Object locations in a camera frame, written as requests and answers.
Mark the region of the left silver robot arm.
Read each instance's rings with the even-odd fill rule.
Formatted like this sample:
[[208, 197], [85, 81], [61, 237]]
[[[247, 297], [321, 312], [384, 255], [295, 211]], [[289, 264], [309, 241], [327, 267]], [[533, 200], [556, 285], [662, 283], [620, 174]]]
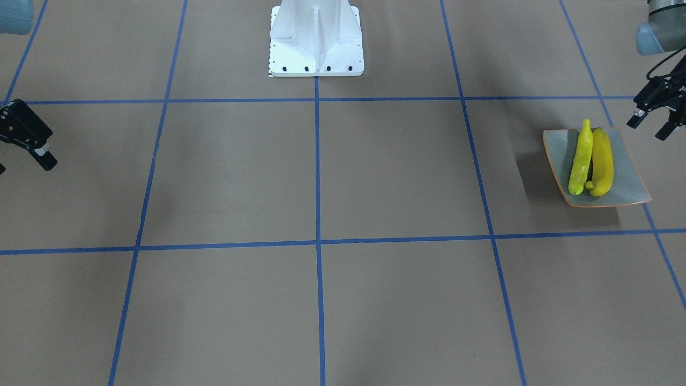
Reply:
[[650, 112], [659, 108], [669, 110], [667, 121], [657, 131], [660, 141], [684, 126], [685, 118], [685, 58], [682, 57], [666, 74], [654, 71], [676, 54], [684, 54], [685, 2], [647, 1], [647, 22], [636, 31], [635, 46], [641, 56], [668, 54], [645, 74], [646, 83], [633, 98], [635, 110], [627, 125], [636, 129]]

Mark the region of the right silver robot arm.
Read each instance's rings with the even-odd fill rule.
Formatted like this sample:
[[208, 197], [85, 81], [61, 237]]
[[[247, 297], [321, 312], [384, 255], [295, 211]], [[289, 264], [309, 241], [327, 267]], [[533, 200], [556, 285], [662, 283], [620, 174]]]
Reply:
[[[1, 1], [2, 34], [24, 36], [32, 31], [34, 8], [32, 1]], [[1, 141], [20, 147], [45, 171], [52, 170], [58, 161], [48, 143], [53, 131], [22, 99], [2, 105]]]

